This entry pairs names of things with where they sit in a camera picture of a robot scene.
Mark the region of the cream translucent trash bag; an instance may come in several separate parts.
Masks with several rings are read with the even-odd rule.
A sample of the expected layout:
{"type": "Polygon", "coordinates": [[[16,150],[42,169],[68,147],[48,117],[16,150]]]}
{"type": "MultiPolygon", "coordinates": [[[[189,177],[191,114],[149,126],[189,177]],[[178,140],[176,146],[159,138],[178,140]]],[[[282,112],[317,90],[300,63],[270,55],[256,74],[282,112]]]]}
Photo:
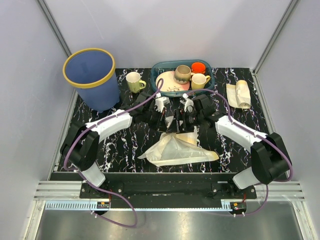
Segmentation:
{"type": "Polygon", "coordinates": [[[158,142],[147,149],[139,159],[147,159],[156,167],[212,162],[219,159],[215,151],[197,146],[195,126],[188,133],[162,133],[158,142]]]}

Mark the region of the roll of cream trash bags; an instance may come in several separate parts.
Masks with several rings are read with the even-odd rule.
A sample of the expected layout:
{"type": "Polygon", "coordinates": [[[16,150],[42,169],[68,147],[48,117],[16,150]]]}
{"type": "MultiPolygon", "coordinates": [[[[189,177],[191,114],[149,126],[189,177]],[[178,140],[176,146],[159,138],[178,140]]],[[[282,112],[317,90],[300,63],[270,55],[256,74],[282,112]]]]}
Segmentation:
{"type": "Polygon", "coordinates": [[[251,108],[250,90],[245,80],[238,80],[235,85],[227,83],[226,95],[231,107],[244,110],[251,108]]]}

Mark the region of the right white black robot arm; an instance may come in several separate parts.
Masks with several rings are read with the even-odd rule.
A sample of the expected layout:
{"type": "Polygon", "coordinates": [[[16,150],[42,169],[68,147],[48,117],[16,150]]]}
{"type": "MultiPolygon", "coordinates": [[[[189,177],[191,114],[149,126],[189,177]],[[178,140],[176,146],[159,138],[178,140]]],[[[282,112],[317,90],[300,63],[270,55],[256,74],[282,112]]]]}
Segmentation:
{"type": "Polygon", "coordinates": [[[181,103],[183,108],[175,110],[172,123],[177,133],[187,133],[195,126],[212,129],[250,153],[251,166],[234,175],[222,188],[230,197],[241,198],[245,189],[259,184],[268,185],[292,170],[292,162],[278,133],[256,131],[217,111],[205,94],[190,98],[185,93],[181,103]]]}

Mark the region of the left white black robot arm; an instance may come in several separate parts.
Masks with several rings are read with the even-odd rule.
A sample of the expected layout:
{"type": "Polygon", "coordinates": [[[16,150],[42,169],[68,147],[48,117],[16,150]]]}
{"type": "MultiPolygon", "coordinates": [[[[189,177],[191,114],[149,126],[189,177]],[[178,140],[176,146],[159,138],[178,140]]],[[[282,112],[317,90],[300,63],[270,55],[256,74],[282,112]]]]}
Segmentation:
{"type": "Polygon", "coordinates": [[[166,104],[168,97],[160,93],[149,95],[140,93],[132,106],[124,105],[113,114],[94,122],[72,123],[60,148],[64,157],[63,167],[77,170],[91,183],[90,192],[97,198],[108,193],[107,180],[96,163],[99,143],[118,131],[133,124],[145,123],[156,131],[165,131],[166,104]]]}

